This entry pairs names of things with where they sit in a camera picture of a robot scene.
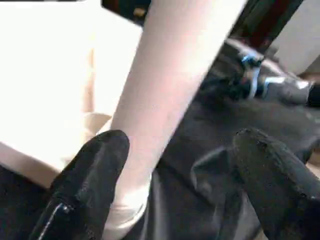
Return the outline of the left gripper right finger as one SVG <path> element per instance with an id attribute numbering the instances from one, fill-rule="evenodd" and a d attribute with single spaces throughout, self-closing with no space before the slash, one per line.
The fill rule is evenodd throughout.
<path id="1" fill-rule="evenodd" d="M 284 143 L 243 129 L 233 137 L 232 161 L 267 239 L 320 238 L 320 180 Z"/>

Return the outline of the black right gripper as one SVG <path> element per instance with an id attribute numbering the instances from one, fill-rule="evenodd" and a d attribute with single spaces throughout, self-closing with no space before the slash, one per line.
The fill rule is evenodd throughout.
<path id="1" fill-rule="evenodd" d="M 214 99 L 247 99 L 252 81 L 242 73 L 209 72 L 203 80 L 203 94 Z"/>

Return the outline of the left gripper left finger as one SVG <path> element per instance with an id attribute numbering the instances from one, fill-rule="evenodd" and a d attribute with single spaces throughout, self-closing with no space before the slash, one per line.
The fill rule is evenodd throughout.
<path id="1" fill-rule="evenodd" d="M 121 130 L 83 145 L 52 182 L 30 240 L 100 240 L 130 142 Z"/>

